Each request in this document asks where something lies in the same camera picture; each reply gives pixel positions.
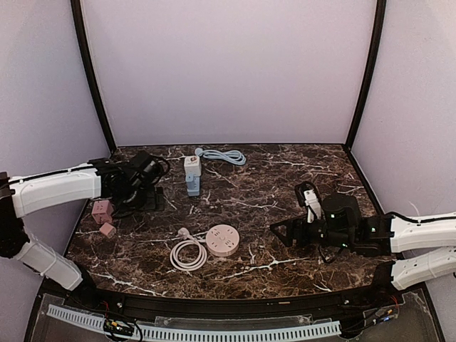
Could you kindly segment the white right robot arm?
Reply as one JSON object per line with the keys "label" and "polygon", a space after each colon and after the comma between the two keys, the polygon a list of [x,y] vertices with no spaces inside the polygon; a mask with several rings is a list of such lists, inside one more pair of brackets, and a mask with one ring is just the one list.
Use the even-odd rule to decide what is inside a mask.
{"label": "white right robot arm", "polygon": [[388,261],[375,269],[372,288],[402,291],[455,272],[455,214],[407,217],[397,212],[363,217],[354,196],[332,194],[323,200],[310,190],[300,199],[304,217],[277,222],[271,232],[286,246],[347,249],[365,257],[427,249],[412,259]]}

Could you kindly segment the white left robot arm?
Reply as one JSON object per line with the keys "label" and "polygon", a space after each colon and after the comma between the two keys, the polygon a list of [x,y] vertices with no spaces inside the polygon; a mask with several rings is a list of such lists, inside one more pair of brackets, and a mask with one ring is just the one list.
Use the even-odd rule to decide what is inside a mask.
{"label": "white left robot arm", "polygon": [[163,190],[158,182],[170,171],[163,157],[139,152],[132,159],[89,160],[37,175],[1,174],[1,257],[14,259],[69,292],[95,285],[87,271],[42,242],[26,227],[28,216],[62,213],[73,204],[109,200],[115,216],[141,210],[160,211]]}

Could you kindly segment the pink round power socket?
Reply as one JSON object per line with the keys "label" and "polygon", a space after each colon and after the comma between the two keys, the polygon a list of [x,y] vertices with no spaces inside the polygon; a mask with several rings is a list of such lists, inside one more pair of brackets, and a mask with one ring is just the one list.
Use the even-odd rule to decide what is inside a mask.
{"label": "pink round power socket", "polygon": [[228,224],[218,224],[209,229],[205,244],[210,254],[216,257],[230,257],[239,248],[238,231]]}

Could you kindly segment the blue power strip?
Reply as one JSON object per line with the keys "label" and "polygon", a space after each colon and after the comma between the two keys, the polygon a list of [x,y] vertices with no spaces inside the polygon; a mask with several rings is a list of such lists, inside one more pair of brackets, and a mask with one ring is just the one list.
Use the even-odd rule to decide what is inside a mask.
{"label": "blue power strip", "polygon": [[187,185],[187,194],[189,197],[197,197],[200,196],[200,177],[201,177],[201,172],[197,173],[188,173],[188,174],[194,174],[195,175],[195,185],[193,187],[189,187]]}

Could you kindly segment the white cube socket adapter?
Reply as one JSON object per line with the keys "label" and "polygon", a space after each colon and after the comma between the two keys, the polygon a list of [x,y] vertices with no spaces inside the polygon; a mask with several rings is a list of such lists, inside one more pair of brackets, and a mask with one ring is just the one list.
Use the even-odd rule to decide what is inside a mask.
{"label": "white cube socket adapter", "polygon": [[200,177],[202,174],[200,157],[197,155],[186,156],[184,160],[184,170],[186,175]]}

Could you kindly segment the large pink cube adapter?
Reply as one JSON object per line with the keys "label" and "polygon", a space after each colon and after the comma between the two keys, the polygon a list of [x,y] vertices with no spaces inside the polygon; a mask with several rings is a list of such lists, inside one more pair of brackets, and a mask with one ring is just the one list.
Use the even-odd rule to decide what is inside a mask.
{"label": "large pink cube adapter", "polygon": [[103,199],[93,203],[91,215],[97,224],[111,223],[113,221],[113,211],[110,201]]}

